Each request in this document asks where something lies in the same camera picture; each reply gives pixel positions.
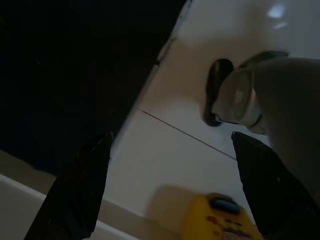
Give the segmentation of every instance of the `white tile floor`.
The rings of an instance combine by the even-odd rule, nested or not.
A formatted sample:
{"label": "white tile floor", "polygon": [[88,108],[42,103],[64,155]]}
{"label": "white tile floor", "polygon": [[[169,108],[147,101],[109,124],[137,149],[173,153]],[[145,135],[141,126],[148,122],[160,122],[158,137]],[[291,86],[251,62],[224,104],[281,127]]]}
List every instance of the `white tile floor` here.
{"label": "white tile floor", "polygon": [[263,50],[320,57],[318,0],[194,0],[116,149],[105,198],[174,232],[197,193],[219,192],[249,211],[231,133],[202,121],[214,60],[239,65]]}

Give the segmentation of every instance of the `yellow object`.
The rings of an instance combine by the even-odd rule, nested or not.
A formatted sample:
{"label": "yellow object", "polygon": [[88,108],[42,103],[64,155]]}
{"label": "yellow object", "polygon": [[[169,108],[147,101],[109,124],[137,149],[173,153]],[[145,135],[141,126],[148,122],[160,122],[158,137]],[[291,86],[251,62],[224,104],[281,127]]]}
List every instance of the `yellow object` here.
{"label": "yellow object", "polygon": [[182,240],[263,240],[243,207],[238,214],[210,207],[205,195],[196,197],[184,220]]}

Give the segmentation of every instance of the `yellow toy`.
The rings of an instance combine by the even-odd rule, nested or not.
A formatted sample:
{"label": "yellow toy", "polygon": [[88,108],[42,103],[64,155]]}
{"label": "yellow toy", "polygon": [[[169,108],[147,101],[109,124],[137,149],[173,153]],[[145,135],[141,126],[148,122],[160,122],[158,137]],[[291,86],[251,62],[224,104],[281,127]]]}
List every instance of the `yellow toy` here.
{"label": "yellow toy", "polygon": [[182,240],[263,240],[246,211],[231,198],[196,197],[184,220]]}

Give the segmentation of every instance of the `dark background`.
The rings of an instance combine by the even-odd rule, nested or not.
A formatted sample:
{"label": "dark background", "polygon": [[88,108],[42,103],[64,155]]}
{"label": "dark background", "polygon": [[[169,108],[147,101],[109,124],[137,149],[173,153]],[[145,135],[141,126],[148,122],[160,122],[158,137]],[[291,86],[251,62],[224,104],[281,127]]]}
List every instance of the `dark background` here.
{"label": "dark background", "polygon": [[0,147],[58,175],[116,135],[185,0],[0,3]]}

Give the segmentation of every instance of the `tile grout line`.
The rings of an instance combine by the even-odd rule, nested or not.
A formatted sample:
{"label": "tile grout line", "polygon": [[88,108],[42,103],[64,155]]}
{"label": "tile grout line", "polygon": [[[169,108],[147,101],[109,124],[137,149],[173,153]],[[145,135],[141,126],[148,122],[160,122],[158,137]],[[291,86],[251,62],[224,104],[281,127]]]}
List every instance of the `tile grout line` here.
{"label": "tile grout line", "polygon": [[173,126],[173,125],[171,125],[171,124],[169,124],[169,123],[161,120],[160,118],[158,118],[158,117],[156,117],[156,116],[153,116],[152,114],[150,114],[150,113],[148,113],[148,112],[146,112],[146,111],[144,111],[144,110],[142,110],[142,109],[140,109],[140,108],[139,108],[139,110],[140,110],[141,112],[143,112],[144,114],[146,114],[146,115],[148,115],[148,116],[150,116],[150,117],[152,117],[152,118],[154,118],[154,119],[159,120],[160,122],[164,123],[165,125],[168,125],[169,127],[172,127],[172,128],[174,128],[175,130],[178,130],[179,132],[181,132],[181,133],[183,133],[183,134],[185,134],[185,135],[193,138],[194,140],[197,140],[198,142],[200,142],[200,143],[208,146],[209,148],[212,148],[212,149],[218,151],[219,153],[222,153],[223,155],[226,155],[226,156],[228,156],[229,158],[232,158],[233,160],[236,160],[233,156],[230,156],[229,154],[226,154],[225,152],[223,152],[223,151],[221,151],[221,150],[219,150],[219,149],[217,149],[217,148],[209,145],[208,143],[206,143],[206,142],[204,142],[204,141],[201,141],[200,139],[198,139],[198,138],[196,138],[196,137],[194,137],[194,136],[186,133],[185,131],[180,130],[179,128],[177,128],[177,127],[175,127],[175,126]]}

